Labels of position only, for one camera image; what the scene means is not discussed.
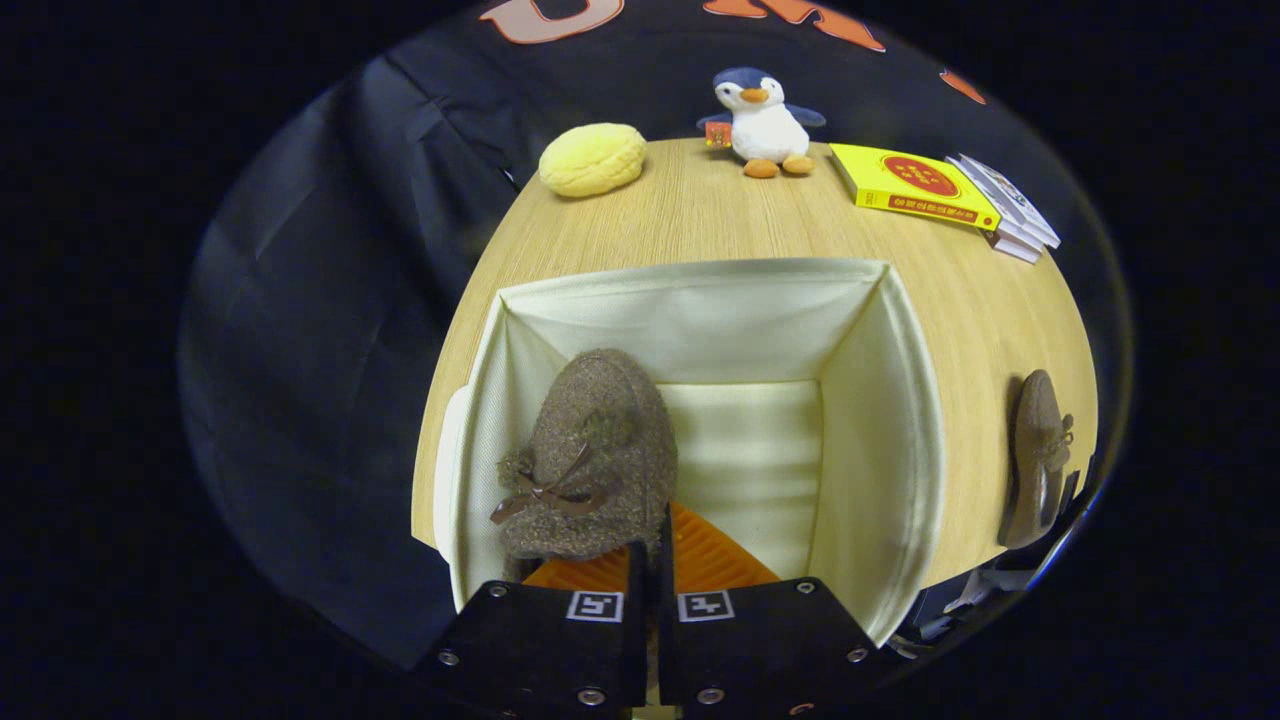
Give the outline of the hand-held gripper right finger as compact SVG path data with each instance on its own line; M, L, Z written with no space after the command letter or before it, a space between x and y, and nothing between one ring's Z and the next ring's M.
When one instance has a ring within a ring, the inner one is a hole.
M748 584L755 559L686 507L663 529L660 701L681 719L817 719L886 683L886 655L819 578Z

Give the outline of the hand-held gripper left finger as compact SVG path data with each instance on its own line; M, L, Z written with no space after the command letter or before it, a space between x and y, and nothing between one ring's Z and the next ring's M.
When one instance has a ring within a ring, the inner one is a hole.
M646 551L613 592L486 582L415 669L472 719L628 719L646 696Z

